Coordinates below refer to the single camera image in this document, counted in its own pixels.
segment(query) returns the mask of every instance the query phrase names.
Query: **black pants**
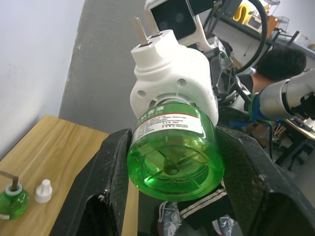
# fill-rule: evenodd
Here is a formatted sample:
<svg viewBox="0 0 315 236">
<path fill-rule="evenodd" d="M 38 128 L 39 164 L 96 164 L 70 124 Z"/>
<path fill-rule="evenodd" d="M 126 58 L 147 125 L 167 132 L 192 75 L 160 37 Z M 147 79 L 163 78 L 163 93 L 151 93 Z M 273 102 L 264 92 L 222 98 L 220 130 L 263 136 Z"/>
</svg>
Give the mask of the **black pants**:
<svg viewBox="0 0 315 236">
<path fill-rule="evenodd" d="M 209 225 L 227 214 L 233 215 L 233 208 L 227 196 L 223 181 L 208 195 L 187 202 L 179 202 L 181 217 L 194 229 Z"/>
</svg>

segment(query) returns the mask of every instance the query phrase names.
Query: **white nozzle cap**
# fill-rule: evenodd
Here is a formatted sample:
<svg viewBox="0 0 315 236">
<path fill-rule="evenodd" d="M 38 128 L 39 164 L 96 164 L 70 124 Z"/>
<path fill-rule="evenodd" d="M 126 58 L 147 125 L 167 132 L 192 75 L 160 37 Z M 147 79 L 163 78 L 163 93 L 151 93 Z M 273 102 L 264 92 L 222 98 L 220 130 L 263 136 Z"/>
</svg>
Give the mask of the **white nozzle cap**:
<svg viewBox="0 0 315 236">
<path fill-rule="evenodd" d="M 46 203 L 51 199 L 53 188 L 49 179 L 44 179 L 40 186 L 37 187 L 35 200 L 39 203 Z"/>
</svg>

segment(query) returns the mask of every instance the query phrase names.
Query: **gray shoe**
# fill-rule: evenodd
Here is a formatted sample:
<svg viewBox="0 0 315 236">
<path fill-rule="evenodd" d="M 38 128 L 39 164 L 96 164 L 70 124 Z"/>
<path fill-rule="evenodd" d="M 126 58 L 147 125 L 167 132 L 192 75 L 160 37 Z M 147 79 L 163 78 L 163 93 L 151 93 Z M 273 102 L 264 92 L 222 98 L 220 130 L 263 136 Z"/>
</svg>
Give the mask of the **gray shoe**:
<svg viewBox="0 0 315 236">
<path fill-rule="evenodd" d="M 237 224 L 229 215 L 221 217 L 219 220 L 219 228 L 223 236 L 231 236 L 234 225 Z"/>
<path fill-rule="evenodd" d="M 164 202 L 159 206 L 159 236 L 174 236 L 182 224 L 177 203 Z"/>
</svg>

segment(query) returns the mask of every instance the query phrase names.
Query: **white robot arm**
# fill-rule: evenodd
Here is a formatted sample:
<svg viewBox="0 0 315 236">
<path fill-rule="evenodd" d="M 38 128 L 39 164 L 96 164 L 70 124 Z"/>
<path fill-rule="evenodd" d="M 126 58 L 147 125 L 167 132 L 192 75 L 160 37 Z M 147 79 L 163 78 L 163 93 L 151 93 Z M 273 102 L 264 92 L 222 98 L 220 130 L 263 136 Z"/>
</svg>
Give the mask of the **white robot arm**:
<svg viewBox="0 0 315 236">
<path fill-rule="evenodd" d="M 315 70 L 271 84 L 257 97 L 253 108 L 259 108 L 264 119 L 293 116 L 315 119 Z"/>
</svg>

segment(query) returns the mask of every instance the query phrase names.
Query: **small green bottle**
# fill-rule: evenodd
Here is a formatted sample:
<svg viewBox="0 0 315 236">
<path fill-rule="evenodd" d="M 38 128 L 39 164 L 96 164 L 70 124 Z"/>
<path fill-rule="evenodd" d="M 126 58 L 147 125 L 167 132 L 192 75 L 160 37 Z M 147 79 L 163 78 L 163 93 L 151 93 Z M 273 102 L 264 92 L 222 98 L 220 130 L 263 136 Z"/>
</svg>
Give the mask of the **small green bottle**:
<svg viewBox="0 0 315 236">
<path fill-rule="evenodd" d="M 18 183 L 17 191 L 11 191 L 9 184 L 5 191 L 0 193 L 0 219 L 12 220 L 22 215 L 29 206 L 29 193 Z"/>
<path fill-rule="evenodd" d="M 208 116 L 179 102 L 156 106 L 139 119 L 127 164 L 140 191 L 173 202 L 206 195 L 224 174 Z"/>
</svg>

